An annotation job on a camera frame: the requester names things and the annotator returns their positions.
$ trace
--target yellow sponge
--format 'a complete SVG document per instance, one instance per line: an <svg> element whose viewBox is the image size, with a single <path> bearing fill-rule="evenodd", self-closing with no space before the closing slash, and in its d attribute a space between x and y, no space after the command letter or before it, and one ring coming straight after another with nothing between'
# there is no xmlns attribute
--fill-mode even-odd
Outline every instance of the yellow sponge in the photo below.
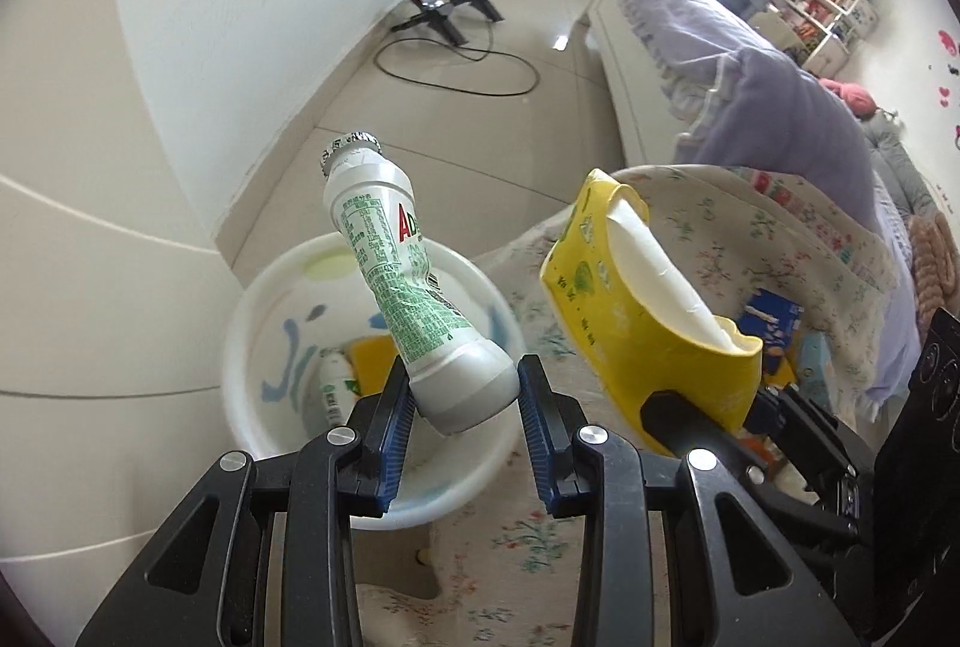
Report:
<svg viewBox="0 0 960 647"><path fill-rule="evenodd" d="M391 336L373 336L350 345L347 357L353 364L361 396L383 391L396 356L397 347Z"/></svg>

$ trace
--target floral tablecloth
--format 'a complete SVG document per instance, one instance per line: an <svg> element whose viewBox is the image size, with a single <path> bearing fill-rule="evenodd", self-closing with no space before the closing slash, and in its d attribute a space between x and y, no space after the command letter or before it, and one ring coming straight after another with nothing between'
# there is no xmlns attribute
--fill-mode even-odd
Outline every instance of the floral tablecloth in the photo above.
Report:
<svg viewBox="0 0 960 647"><path fill-rule="evenodd" d="M760 287L803 305L829 337L850 413L872 380L877 339L896 272L883 242L798 177L710 166L620 172L650 207L649 225L714 313L737 318ZM569 210L477 259L517 315L551 386L580 401L591 422L640 444L568 342L539 284L539 267ZM367 644L377 647L553 647L569 644L582 553L579 518L554 520L536 498L525 441L491 487L434 523L442 591L421 601L362 586ZM656 634L669 644L662 537L652 531Z"/></svg>

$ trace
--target camera lens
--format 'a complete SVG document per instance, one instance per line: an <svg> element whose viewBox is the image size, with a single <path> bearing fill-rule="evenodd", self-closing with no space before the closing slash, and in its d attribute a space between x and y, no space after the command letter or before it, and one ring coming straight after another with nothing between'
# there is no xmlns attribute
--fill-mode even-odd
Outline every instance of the camera lens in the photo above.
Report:
<svg viewBox="0 0 960 647"><path fill-rule="evenodd" d="M937 369L937 363L940 359L940 347L931 344L923 351L923 357L920 358L920 381L923 384L928 383L933 377L933 372Z"/></svg>
<svg viewBox="0 0 960 647"><path fill-rule="evenodd" d="M937 384L933 388L933 416L942 420L953 408L953 401L957 397L957 380L960 379L960 367L955 360L944 366Z"/></svg>

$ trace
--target nutrition label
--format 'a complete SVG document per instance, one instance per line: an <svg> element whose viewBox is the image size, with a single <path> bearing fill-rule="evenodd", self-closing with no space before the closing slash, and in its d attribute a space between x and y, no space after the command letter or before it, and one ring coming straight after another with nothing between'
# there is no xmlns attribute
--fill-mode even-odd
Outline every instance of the nutrition label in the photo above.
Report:
<svg viewBox="0 0 960 647"><path fill-rule="evenodd" d="M439 288L429 286L430 264L421 240L397 244L380 198L370 194L349 198L341 222L405 363L451 341L452 331L469 327Z"/></svg>

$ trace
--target tiled floor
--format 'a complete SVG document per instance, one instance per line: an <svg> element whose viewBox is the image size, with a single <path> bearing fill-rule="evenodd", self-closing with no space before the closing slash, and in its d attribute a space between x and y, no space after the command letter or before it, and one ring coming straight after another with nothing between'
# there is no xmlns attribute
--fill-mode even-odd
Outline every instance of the tiled floor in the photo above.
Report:
<svg viewBox="0 0 960 647"><path fill-rule="evenodd" d="M409 174L424 233L473 257L520 235L570 203L587 172L623 164L599 55L576 19L587 0L493 0L506 17L494 49L524 56L541 84L529 95L484 98L394 80L367 61L337 96L277 185L234 264L249 283L287 249L333 225L323 210L320 153L365 130ZM412 13L404 7L402 11ZM469 6L454 22L485 47L487 23ZM563 51L552 47L569 35ZM487 91L523 88L517 61L469 64L434 44L405 43L382 58L391 70Z"/></svg>

